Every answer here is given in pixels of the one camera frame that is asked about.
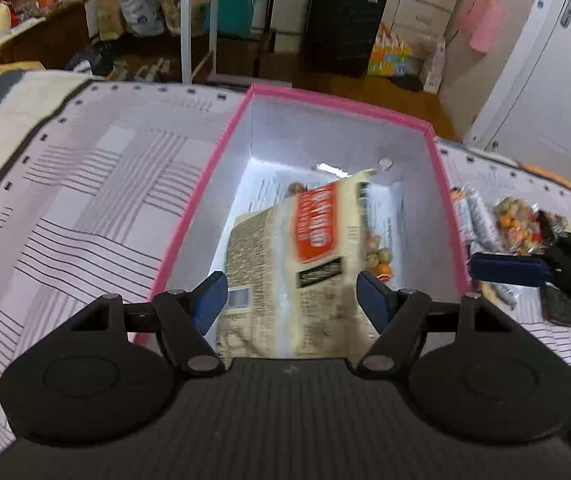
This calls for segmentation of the beige instant noodle packet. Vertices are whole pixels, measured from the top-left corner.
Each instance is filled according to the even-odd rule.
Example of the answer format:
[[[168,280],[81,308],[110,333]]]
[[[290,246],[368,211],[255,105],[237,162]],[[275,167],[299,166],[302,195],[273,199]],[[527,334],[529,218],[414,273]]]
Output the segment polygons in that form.
[[[253,359],[357,361],[375,330],[356,297],[367,263],[370,179],[358,172],[235,219],[217,321],[223,363]]]

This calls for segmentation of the mixed nut snack bag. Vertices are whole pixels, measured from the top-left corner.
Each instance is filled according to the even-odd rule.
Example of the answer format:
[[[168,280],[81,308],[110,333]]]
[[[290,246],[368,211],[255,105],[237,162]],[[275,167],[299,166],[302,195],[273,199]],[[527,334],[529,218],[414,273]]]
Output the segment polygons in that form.
[[[331,280],[356,264],[384,283],[392,279],[392,248],[375,229],[370,182],[352,177],[319,188],[294,182],[287,196],[294,200],[294,257],[301,266],[297,287]]]

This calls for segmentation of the black snack packet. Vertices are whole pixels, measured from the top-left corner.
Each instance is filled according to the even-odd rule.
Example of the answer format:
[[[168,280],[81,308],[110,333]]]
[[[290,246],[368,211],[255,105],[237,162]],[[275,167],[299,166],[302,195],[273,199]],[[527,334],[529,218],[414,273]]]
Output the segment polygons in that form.
[[[539,296],[543,319],[553,325],[571,328],[571,300],[550,283],[543,285]]]

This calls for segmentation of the silver snack bar packet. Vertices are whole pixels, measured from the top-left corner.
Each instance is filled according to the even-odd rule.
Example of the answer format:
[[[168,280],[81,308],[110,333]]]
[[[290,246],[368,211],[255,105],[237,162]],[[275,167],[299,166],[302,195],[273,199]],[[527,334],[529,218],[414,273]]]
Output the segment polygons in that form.
[[[503,252],[493,217],[483,198],[470,185],[450,188],[450,198],[457,216],[459,234],[469,256],[478,252],[500,254]],[[504,304],[514,310],[520,292],[517,286],[482,282],[482,294],[493,304]]]

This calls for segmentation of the patterned white bed sheet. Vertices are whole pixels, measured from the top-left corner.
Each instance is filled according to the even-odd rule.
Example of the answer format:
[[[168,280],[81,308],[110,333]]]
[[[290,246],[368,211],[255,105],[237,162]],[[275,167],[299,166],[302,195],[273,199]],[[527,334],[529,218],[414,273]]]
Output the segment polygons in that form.
[[[429,295],[403,376],[361,378],[363,356],[174,371],[153,286],[248,91],[86,81],[2,166],[0,479],[571,479],[571,330],[536,287],[490,302],[463,240],[470,287]],[[437,144],[449,197],[520,197],[571,228],[571,191]]]

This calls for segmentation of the white door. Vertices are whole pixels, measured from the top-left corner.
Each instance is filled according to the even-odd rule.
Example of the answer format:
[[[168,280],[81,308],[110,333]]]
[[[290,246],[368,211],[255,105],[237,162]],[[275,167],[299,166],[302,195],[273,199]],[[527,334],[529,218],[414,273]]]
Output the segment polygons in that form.
[[[571,180],[571,0],[537,0],[524,33],[465,140]]]

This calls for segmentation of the pink storage box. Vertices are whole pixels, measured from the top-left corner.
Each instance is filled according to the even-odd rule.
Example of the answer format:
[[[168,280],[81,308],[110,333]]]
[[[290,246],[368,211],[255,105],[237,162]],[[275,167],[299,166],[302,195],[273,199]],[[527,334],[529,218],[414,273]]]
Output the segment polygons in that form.
[[[209,322],[226,356],[343,356],[374,337],[356,300],[390,288],[456,300],[470,287],[433,127],[313,92],[256,87],[210,155],[154,283],[212,271],[227,306]]]

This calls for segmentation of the white paper bag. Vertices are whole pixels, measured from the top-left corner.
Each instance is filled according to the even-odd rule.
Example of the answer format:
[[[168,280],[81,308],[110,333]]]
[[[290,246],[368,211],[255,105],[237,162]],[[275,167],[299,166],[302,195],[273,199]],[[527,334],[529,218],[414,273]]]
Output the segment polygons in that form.
[[[422,40],[421,48],[425,58],[419,78],[424,92],[437,94],[441,88],[446,64],[446,46],[444,36],[427,36]]]

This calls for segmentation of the colourful gift bag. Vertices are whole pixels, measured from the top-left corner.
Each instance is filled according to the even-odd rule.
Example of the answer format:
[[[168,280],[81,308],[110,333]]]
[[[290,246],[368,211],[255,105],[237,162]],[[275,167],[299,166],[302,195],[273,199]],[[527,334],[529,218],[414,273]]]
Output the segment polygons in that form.
[[[418,76],[422,61],[410,44],[380,23],[368,62],[367,74],[379,77]]]

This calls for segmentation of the pink hanging bag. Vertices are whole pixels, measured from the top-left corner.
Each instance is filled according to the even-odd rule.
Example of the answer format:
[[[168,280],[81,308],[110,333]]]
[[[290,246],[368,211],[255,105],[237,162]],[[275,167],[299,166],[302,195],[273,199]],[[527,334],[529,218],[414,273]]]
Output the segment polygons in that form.
[[[488,54],[498,37],[503,14],[505,6],[499,0],[465,0],[457,29],[473,51]]]

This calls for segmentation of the striped fleece blanket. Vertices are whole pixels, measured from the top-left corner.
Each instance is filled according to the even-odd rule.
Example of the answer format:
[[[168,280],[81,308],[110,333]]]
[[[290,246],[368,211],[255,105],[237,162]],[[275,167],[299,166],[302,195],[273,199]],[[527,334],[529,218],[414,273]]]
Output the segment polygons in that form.
[[[27,133],[90,77],[64,70],[9,70],[0,74],[0,170]]]

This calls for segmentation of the black suitcase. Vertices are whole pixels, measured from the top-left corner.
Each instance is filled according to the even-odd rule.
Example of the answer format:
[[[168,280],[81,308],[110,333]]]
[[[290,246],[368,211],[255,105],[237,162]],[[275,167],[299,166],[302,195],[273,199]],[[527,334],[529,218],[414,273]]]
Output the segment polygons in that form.
[[[387,0],[308,0],[301,44],[306,70],[366,73]]]

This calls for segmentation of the brown paper bag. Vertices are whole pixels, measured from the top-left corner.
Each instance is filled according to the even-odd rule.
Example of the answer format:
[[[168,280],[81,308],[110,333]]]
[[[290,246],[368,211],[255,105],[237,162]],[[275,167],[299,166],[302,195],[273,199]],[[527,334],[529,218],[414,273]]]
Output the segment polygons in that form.
[[[117,40],[127,32],[126,21],[120,10],[120,3],[125,0],[98,0],[96,18],[98,19],[99,37],[102,41]]]

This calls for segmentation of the wooden nightstand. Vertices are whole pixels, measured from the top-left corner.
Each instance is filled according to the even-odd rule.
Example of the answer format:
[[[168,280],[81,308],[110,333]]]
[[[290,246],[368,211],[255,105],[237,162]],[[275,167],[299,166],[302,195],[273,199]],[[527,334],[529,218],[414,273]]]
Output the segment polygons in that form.
[[[88,1],[63,1],[44,22],[2,44],[0,64],[36,61],[45,68],[65,68],[75,54],[90,44]]]

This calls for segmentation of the teal shopping bag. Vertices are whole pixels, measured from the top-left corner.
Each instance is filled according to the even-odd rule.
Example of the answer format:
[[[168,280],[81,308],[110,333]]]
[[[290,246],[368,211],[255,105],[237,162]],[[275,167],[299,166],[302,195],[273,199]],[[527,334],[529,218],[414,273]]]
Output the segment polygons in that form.
[[[217,32],[244,39],[252,37],[258,0],[218,0]]]

